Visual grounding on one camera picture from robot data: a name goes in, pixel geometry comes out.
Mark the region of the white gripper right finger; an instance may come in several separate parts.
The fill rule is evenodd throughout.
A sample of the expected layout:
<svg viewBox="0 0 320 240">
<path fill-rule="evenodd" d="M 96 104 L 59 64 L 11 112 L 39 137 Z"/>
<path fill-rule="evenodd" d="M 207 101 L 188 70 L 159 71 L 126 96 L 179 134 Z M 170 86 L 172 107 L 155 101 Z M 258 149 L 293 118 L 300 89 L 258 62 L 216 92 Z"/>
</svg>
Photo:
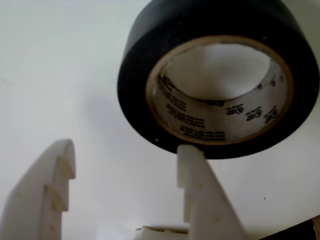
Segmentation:
<svg viewBox="0 0 320 240">
<path fill-rule="evenodd" d="M 190 240 L 248 238 L 204 153 L 193 145 L 177 148 L 177 186 L 184 190 L 183 220 Z"/>
</svg>

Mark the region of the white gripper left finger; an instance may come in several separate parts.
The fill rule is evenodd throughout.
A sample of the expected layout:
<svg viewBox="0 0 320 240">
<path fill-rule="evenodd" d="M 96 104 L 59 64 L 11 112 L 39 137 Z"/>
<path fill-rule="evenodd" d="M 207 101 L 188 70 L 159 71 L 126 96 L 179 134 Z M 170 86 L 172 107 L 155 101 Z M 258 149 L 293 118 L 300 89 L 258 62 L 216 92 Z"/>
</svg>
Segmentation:
<svg viewBox="0 0 320 240">
<path fill-rule="evenodd" d="M 76 177 L 71 139 L 50 145 L 7 198 L 0 221 L 2 240 L 60 240 L 69 210 L 69 181 Z"/>
</svg>

